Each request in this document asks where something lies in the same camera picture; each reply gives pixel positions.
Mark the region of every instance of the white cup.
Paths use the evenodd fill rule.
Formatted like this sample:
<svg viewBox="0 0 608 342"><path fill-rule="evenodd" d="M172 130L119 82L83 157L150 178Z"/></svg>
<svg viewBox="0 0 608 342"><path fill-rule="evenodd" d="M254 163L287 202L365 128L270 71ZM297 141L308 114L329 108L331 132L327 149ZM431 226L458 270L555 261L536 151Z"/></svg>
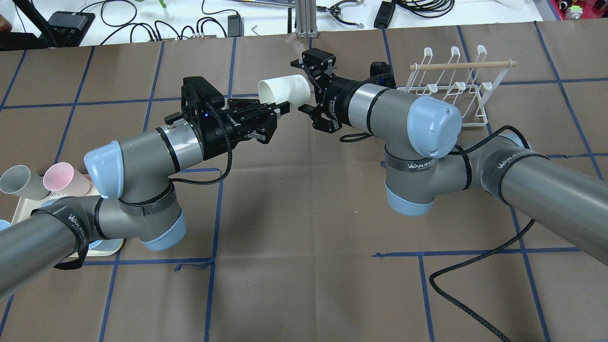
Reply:
<svg viewBox="0 0 608 342"><path fill-rule="evenodd" d="M258 83L261 103L282 103L288 101L294 111L310 99L310 86L302 75L277 77Z"/></svg>

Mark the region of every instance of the tray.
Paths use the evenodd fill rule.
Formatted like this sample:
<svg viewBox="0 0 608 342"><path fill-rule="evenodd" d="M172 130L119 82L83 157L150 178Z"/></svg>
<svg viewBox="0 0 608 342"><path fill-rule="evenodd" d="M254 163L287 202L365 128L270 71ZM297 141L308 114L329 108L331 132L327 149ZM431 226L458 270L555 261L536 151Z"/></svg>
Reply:
<svg viewBox="0 0 608 342"><path fill-rule="evenodd" d="M95 185L91 182L91 190L85 196L96 196L99 195L99 191ZM17 209L15 209L15 214L13 215L12 225L21 222L30 217L32 210L36 208L40 208L42 204L49 200L55 200L58 198L64 197L57 192L51 192L47 197L43 198L40 201L30 200L29 198L21 197L19 199L19 203L17 204ZM115 254L120 250L122 245L125 243L125 239L113 239L113 240L102 240L97 246L89 249L89 252L86 254L87 257L96 257L96 256L110 256ZM76 254L72 254L70 257L77 257Z"/></svg>

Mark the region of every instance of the dish rack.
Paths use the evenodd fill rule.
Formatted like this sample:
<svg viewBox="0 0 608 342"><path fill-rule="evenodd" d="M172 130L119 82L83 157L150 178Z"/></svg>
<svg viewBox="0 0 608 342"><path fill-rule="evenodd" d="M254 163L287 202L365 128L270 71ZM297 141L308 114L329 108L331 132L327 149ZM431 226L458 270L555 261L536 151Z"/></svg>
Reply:
<svg viewBox="0 0 608 342"><path fill-rule="evenodd" d="M487 56L486 48L478 45L475 61L460 63L460 49L452 46L451 56L447 63L433 64L433 49L425 47L424 57L420 64L410 65L407 85L397 89L421 96L435 95L441 100L455 105L460 110L463 127L485 126L488 123L485 104L505 78L509 69L517 66L517 62L512 60L485 61ZM455 80L456 71L461 69L467 70L466 80ZM500 71L493 82L478 83L479 75L484 69L500 69ZM440 71L439 77L435 79L433 76L427 75L427 71ZM441 98L440 91L445 92L443 98ZM462 94L470 94L471 99L465 99L464 103L459 102L457 105L459 99L462 101Z"/></svg>

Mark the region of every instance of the white table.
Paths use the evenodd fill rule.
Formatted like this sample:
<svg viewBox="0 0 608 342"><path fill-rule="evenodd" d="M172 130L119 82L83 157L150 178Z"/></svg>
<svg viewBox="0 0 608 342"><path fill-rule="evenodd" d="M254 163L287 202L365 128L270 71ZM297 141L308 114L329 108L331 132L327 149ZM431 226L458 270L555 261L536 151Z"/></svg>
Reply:
<svg viewBox="0 0 608 342"><path fill-rule="evenodd" d="M337 0L317 0L317 5L331 6ZM95 0L34 0L38 11L45 17L50 18L56 11L78 11L86 4L92 4ZM145 0L144 2L132 1L137 6L137 17L135 22L146 22L153 25L154 20L163 20L171 24L178 31L185 25L194 26L196 20L205 16L201 12L201 1L193 0L165 0L167 8L163 9L157 0ZM347 21L363 23L364 29L373 29L373 22L378 11L380 0L366 0L362 5L348 5L343 7L342 17ZM97 15L89 32L86 34L81 45L97 45L115 27L105 25L101 18L100 6L87 9ZM255 35L252 28L259 35L275 35L287 32L287 9L283 7L246 4L230 0L206 0L205 11L215 12L222 9L236 9L244 18L245 35ZM494 0L457 0L454 9L441 18L424 19L397 6L390 28L394 27L426 27L426 26L448 26L448 25L470 25L470 24L492 24L492 23L520 23L527 21L542 21L552 19L551 13L547 12L547 0L525 0L525 5L520 10L513 10ZM15 12L15 6L11 0L0 0L0 13L4 15L14 26L15 32L23 32L24 28ZM222 25L226 26L227 16L230 13L213 15ZM115 2L107 5L104 18L111 24L121 24L130 19L133 8L126 3ZM21 14L27 32L37 35L40 31ZM317 26L319 31L359 30L354 26L339 24L328 13L317 14ZM221 37L223 34L219 27L213 23L205 24L205 34L215 34ZM163 38L175 37L175 33L167 26L160 24L159 30ZM128 43L131 28L125 28L115 34L107 44ZM148 41L146 31L138 27L133 35L136 42Z"/></svg>

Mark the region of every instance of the wooden dowel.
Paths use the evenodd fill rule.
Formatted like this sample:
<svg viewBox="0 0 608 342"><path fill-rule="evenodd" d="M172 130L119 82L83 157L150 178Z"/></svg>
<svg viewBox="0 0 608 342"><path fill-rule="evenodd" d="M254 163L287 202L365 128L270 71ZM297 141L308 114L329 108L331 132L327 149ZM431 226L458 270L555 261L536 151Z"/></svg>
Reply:
<svg viewBox="0 0 608 342"><path fill-rule="evenodd" d="M443 70L443 69L478 69L478 68L508 68L517 66L516 61L483 61L473 63L443 63L443 64L414 64L410 71L416 70Z"/></svg>

